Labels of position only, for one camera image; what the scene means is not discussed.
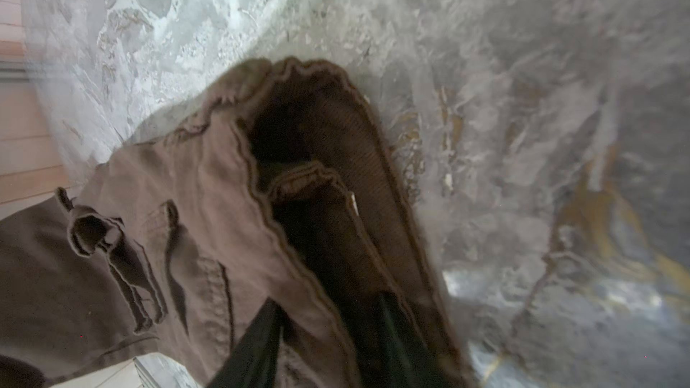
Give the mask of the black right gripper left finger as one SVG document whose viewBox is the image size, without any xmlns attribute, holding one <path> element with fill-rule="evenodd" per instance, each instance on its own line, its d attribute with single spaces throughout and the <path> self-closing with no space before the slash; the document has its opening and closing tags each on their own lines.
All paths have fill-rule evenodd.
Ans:
<svg viewBox="0 0 690 388">
<path fill-rule="evenodd" d="M 273 388 L 285 315 L 267 299 L 208 388 Z"/>
</svg>

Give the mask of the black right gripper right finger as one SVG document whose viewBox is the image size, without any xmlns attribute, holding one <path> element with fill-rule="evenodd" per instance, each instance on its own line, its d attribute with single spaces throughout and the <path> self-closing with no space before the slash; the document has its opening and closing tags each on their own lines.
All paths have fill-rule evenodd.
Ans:
<svg viewBox="0 0 690 388">
<path fill-rule="evenodd" d="M 397 298 L 381 293 L 377 300 L 386 387 L 447 387 L 447 379 L 413 330 Z"/>
</svg>

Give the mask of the brown trousers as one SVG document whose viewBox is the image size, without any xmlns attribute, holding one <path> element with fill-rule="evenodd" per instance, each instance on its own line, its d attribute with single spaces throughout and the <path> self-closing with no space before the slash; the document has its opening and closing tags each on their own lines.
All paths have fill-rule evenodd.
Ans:
<svg viewBox="0 0 690 388">
<path fill-rule="evenodd" d="M 252 59 L 81 193 L 1 223 L 1 384 L 45 387 L 159 352 L 208 386 L 267 299 L 273 387 L 386 387 L 393 294 L 447 387 L 467 365 L 382 131 L 339 66 Z"/>
</svg>

